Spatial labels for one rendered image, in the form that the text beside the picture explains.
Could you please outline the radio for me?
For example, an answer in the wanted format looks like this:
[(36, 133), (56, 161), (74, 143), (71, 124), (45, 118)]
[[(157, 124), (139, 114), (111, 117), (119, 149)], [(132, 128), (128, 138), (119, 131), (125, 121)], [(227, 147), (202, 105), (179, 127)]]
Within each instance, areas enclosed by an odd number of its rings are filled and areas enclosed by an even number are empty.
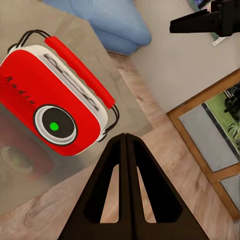
[[(47, 48), (23, 47), (32, 33), (40, 34), (67, 64), (93, 89), (96, 97)], [(43, 30), (27, 31), (7, 50), (0, 66), (0, 102), (36, 136), (62, 156), (75, 156), (102, 142), (119, 121), (115, 100), (92, 72), (55, 36)]]

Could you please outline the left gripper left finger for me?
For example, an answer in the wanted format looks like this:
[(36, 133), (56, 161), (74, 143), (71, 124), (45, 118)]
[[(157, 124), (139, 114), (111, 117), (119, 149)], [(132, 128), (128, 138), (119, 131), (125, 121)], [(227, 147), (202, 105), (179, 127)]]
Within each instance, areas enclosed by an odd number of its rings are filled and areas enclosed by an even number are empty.
[[(119, 221), (100, 223), (114, 166), (119, 164)], [(133, 240), (126, 134), (109, 140), (58, 240)]]

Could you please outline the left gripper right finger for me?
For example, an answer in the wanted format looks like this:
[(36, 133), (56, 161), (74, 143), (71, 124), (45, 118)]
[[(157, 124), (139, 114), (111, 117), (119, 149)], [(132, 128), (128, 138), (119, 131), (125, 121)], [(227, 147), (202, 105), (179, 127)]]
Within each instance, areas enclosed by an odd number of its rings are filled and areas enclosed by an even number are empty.
[[(210, 240), (145, 142), (125, 139), (133, 240)], [(145, 220), (137, 167), (156, 223)]]

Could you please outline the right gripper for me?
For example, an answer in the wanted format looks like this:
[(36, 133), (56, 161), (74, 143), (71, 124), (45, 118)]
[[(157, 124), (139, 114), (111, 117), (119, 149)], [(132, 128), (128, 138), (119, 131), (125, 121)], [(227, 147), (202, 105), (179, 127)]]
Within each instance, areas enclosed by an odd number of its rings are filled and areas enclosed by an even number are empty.
[(211, 12), (202, 9), (172, 20), (170, 33), (216, 33), (229, 37), (240, 32), (240, 0), (212, 0)]

